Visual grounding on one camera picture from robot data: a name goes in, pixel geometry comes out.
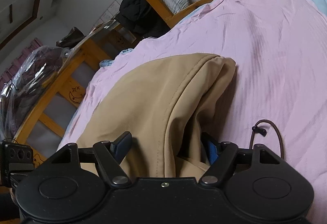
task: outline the beige fabric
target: beige fabric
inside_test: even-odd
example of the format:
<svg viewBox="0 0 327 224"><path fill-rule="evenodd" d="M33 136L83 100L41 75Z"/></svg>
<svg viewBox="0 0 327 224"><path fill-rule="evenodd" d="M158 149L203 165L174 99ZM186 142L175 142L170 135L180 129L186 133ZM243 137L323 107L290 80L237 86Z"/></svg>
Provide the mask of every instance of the beige fabric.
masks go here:
<svg viewBox="0 0 327 224"><path fill-rule="evenodd" d="M134 137L121 163L130 177L196 177L201 162L201 127L233 78L235 62L213 54L178 55L145 63L124 75L94 111L79 147ZM94 165L82 168L96 173Z"/></svg>

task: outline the brown cord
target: brown cord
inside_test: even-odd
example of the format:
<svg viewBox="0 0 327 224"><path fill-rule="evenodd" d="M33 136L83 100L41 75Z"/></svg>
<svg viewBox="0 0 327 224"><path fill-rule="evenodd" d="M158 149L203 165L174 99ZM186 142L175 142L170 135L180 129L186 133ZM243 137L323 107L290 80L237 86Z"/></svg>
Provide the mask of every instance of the brown cord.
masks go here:
<svg viewBox="0 0 327 224"><path fill-rule="evenodd" d="M252 134L251 134L251 140L250 140L249 149L252 149L253 148L254 136L256 134L254 130L257 128L257 126L260 123L268 123L268 124L270 124L273 127L273 129L275 130L275 132L277 134L278 140L279 140L279 147L280 147L280 150L281 150L281 158L284 159L284 145L283 145L282 135L279 132L277 126L272 121L270 121L270 120L259 120L254 125L254 127L253 127L254 129L252 129Z"/></svg>

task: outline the black puffer jacket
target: black puffer jacket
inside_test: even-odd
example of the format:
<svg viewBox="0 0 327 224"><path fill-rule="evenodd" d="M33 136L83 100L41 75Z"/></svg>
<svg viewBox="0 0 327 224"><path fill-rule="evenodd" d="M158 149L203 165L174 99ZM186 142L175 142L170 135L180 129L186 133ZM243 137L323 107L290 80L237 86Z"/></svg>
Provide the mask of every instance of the black puffer jacket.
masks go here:
<svg viewBox="0 0 327 224"><path fill-rule="evenodd" d="M123 0L116 19L144 38L161 37L170 28L146 0Z"/></svg>

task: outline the pink fabric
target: pink fabric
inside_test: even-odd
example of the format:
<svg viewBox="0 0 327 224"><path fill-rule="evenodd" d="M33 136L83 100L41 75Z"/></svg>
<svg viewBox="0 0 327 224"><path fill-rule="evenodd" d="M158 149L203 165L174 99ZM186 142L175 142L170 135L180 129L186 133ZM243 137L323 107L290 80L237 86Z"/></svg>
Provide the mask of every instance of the pink fabric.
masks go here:
<svg viewBox="0 0 327 224"><path fill-rule="evenodd" d="M286 161L314 187L308 219L327 223L326 44L327 18L312 1L215 0L164 36L145 39L112 66L100 68L60 147L77 141L97 105L135 67L196 52L231 57L237 63L236 88L230 86L220 100L212 134L247 148L259 119L276 123ZM267 137L256 136L255 143L279 154L272 128Z"/></svg>
<svg viewBox="0 0 327 224"><path fill-rule="evenodd" d="M40 42L38 38L35 38L31 41L29 46L22 50L21 55L15 58L12 61L11 66L7 68L2 75L0 75L0 90L2 90L5 84L7 84L8 81L18 72L20 66L24 63L30 53L42 45L42 42Z"/></svg>

